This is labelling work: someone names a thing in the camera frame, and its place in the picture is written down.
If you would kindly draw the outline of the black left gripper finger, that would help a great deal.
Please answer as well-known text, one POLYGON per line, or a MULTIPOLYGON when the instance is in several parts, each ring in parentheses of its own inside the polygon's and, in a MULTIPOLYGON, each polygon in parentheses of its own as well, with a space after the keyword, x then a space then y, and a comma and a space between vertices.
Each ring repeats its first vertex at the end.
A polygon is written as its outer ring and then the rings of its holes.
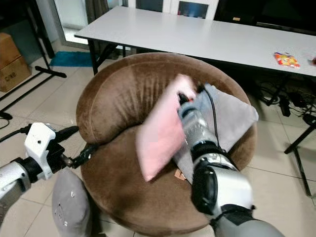
POLYGON ((70 136, 74 135, 79 131, 79 127, 77 125, 70 126, 68 128, 61 129, 55 133, 55 142, 62 142, 67 140, 70 136))
POLYGON ((101 145, 99 144, 87 144, 83 150, 79 153, 79 155, 76 156, 76 158, 73 158, 73 164, 72 168, 78 168, 81 167, 81 165, 85 164, 87 161, 91 159, 92 154, 97 151, 97 149, 101 145))

